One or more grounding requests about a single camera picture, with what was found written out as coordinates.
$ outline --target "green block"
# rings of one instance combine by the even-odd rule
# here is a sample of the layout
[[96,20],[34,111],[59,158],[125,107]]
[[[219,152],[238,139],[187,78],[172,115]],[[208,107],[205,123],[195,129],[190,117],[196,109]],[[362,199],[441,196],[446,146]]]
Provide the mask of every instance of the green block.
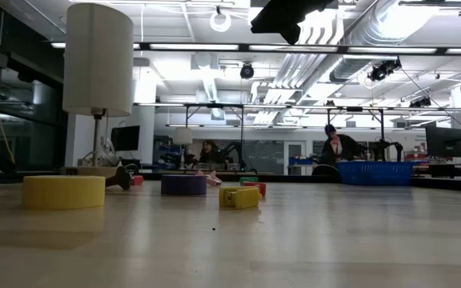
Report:
[[259,182],[259,179],[257,177],[241,177],[239,179],[239,185],[243,186],[244,182]]

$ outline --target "black monitor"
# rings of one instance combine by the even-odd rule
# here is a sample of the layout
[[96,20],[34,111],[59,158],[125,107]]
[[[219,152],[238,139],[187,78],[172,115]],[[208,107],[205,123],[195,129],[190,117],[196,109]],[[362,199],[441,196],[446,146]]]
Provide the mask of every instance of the black monitor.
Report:
[[461,129],[426,127],[428,156],[461,157]]
[[140,126],[113,128],[111,130],[111,141],[115,151],[137,150],[139,138]]

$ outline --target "lamp shade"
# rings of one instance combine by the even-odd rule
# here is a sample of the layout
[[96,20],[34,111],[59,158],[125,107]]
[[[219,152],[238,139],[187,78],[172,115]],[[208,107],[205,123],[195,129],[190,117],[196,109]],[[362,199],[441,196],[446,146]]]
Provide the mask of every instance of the lamp shade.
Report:
[[129,116],[133,105],[133,22],[93,3],[67,10],[63,109]]
[[175,129],[174,144],[189,145],[193,144],[193,135],[191,129],[187,127],[179,127]]

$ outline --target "pink object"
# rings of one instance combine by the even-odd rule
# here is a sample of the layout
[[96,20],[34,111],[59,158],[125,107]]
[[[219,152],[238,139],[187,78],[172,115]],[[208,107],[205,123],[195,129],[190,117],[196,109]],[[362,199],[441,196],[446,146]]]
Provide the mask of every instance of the pink object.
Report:
[[136,175],[133,177],[133,186],[141,186],[143,184],[143,176]]
[[220,186],[222,185],[222,180],[216,177],[216,171],[211,172],[211,174],[205,175],[202,171],[197,172],[199,176],[207,177],[207,185],[209,186]]
[[258,187],[259,188],[259,193],[263,196],[263,198],[266,197],[266,183],[244,182],[243,185],[244,186]]

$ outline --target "woman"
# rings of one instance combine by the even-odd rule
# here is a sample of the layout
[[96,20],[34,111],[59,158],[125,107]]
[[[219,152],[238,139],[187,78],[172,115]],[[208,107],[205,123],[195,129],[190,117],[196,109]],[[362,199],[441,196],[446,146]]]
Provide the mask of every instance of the woman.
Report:
[[202,150],[200,151],[200,159],[198,160],[201,163],[214,163],[214,164],[223,164],[222,155],[220,155],[220,149],[216,146],[216,143],[212,140],[206,140],[202,144]]
[[342,160],[351,161],[355,156],[359,156],[361,151],[357,142],[350,136],[337,134],[332,125],[325,126],[325,134],[328,140],[323,146],[321,164],[337,166],[337,162]]

